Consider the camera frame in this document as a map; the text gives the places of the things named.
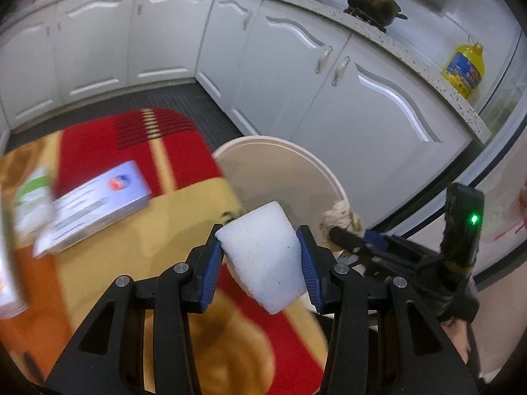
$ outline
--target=white sponge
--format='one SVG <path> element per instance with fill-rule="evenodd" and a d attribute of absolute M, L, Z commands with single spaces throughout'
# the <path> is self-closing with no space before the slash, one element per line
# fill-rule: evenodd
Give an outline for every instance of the white sponge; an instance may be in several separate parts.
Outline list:
<path fill-rule="evenodd" d="M 233 277 L 270 314 L 305 292 L 300 242 L 278 202 L 230 222 L 216 237 Z"/>

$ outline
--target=green led light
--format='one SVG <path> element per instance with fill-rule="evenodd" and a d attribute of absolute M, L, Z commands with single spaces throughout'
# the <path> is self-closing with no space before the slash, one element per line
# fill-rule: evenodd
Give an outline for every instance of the green led light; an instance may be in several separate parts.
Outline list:
<path fill-rule="evenodd" d="M 472 216 L 470 217 L 470 222 L 472 223 L 472 225 L 475 225 L 479 220 L 480 220 L 479 215 L 472 214 Z"/>

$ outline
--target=metal screw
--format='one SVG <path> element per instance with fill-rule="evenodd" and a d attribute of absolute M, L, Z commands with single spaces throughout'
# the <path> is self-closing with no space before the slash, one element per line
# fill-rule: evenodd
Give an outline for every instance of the metal screw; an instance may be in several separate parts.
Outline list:
<path fill-rule="evenodd" d="M 407 286 L 407 282 L 406 282 L 406 279 L 404 279 L 403 277 L 400 277 L 400 276 L 396 276 L 394 279 L 393 279 L 393 283 L 395 286 L 397 286 L 398 288 L 404 288 L 405 286 Z"/>
<path fill-rule="evenodd" d="M 189 265 L 187 263 L 178 263 L 174 266 L 174 271 L 176 273 L 185 273 L 188 269 Z"/>
<path fill-rule="evenodd" d="M 130 283 L 130 278 L 126 275 L 119 276 L 115 280 L 115 285 L 120 286 L 120 287 L 127 286 L 129 283 Z"/>
<path fill-rule="evenodd" d="M 337 263 L 335 266 L 333 266 L 333 270 L 341 275 L 345 275 L 349 272 L 349 267 L 346 264 Z"/>

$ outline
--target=wall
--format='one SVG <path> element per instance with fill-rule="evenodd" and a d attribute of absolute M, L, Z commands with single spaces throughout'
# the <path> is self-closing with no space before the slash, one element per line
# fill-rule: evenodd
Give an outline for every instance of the wall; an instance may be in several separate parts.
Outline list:
<path fill-rule="evenodd" d="M 527 37 L 521 33 L 516 52 L 500 84 L 492 94 L 480 117 L 493 135 L 497 135 L 503 124 L 512 115 L 527 88 Z"/>
<path fill-rule="evenodd" d="M 342 9 L 347 0 L 320 0 Z M 452 52 L 470 35 L 484 47 L 485 76 L 469 102 L 481 110 L 493 84 L 505 70 L 521 28 L 504 0 L 445 0 L 437 11 L 419 0 L 395 0 L 408 20 L 395 19 L 387 33 L 443 68 Z"/>

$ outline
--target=bottle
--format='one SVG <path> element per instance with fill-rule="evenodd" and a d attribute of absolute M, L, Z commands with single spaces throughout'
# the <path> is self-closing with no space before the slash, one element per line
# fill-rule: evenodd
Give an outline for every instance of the bottle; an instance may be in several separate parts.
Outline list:
<path fill-rule="evenodd" d="M 29 306 L 24 299 L 16 261 L 11 253 L 12 245 L 12 228 L 0 198 L 0 319 L 19 315 Z"/>
<path fill-rule="evenodd" d="M 471 96 L 485 74 L 485 64 L 482 57 L 483 46 L 479 43 L 473 43 L 472 45 L 463 44 L 463 46 L 459 46 L 442 72 L 442 76 L 465 99 Z"/>

